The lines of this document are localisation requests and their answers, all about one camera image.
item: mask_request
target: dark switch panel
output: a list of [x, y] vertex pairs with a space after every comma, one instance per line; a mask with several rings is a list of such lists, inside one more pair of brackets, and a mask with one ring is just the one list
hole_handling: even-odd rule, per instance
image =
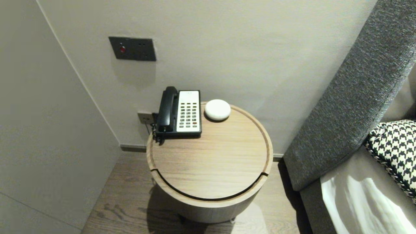
[[152, 39], [108, 37], [117, 59], [156, 61]]

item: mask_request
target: coiled phone cord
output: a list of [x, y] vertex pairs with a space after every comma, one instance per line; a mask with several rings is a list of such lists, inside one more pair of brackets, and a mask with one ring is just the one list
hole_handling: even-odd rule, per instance
[[156, 124], [152, 123], [150, 124], [150, 126], [152, 126], [153, 140], [155, 140], [156, 143], [159, 143], [159, 145], [163, 145], [163, 143], [165, 142], [166, 127], [163, 128], [163, 135], [161, 137], [158, 137], [156, 136]]

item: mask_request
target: table top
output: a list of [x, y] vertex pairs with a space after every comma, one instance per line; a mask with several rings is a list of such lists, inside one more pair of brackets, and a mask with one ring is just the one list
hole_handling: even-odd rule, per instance
[[223, 122], [202, 116], [200, 138], [166, 139], [159, 146], [150, 136], [147, 149], [151, 171], [183, 196], [204, 201], [240, 196], [268, 175], [272, 162], [272, 145], [264, 127], [232, 105]]

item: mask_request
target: houndstooth pillow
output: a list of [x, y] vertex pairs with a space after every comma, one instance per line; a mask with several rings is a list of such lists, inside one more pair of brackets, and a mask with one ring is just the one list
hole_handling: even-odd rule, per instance
[[416, 122], [379, 123], [365, 146], [370, 154], [416, 204]]

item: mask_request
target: baseboard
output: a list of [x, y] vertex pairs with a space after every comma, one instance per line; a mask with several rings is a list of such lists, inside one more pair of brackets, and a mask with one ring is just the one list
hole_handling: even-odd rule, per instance
[[[120, 144], [123, 151], [146, 153], [146, 145], [143, 144]], [[273, 154], [273, 162], [278, 162], [283, 158], [283, 154]]]
[[283, 154], [273, 154], [273, 162], [278, 162], [283, 158]]
[[123, 151], [146, 153], [146, 145], [143, 144], [120, 144]]

